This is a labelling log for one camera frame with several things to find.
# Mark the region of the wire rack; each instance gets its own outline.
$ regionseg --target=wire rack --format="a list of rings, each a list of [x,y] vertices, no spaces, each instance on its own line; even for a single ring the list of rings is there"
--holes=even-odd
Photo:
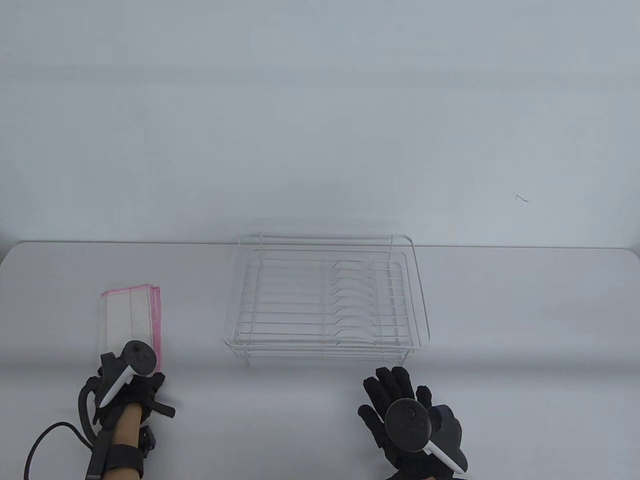
[[[225,336],[237,356],[402,364],[428,339],[409,237],[241,239]]]

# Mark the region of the forearm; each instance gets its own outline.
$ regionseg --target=forearm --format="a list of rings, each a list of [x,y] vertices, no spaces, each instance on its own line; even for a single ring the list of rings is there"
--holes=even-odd
[[[138,446],[138,432],[142,408],[138,404],[127,405],[113,432],[112,445]],[[132,468],[116,468],[104,474],[103,480],[140,480],[138,472]]]

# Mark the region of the wrist strap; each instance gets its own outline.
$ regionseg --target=wrist strap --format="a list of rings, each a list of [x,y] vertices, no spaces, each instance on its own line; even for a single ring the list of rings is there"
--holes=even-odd
[[[107,455],[107,463],[104,471],[114,470],[116,468],[131,468],[138,472],[140,478],[145,474],[143,466],[143,454],[137,447],[131,445],[112,445]]]

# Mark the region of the table surface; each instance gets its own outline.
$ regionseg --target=table surface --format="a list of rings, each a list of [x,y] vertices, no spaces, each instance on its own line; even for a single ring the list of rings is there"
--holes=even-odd
[[[640,262],[625,250],[418,247],[431,342],[406,366],[454,408],[469,479],[636,477]],[[161,287],[161,391],[145,478],[384,479],[356,415],[368,362],[260,362],[224,345],[235,247],[23,243],[0,266],[0,476],[37,435],[77,422],[105,290]],[[81,477],[88,451],[51,434],[31,477]]]

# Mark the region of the white towel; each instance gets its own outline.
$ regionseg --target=white towel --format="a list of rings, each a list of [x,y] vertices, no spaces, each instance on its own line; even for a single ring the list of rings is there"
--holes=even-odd
[[[102,294],[100,353],[116,356],[130,340],[142,340],[156,352],[161,365],[160,287],[145,284]]]

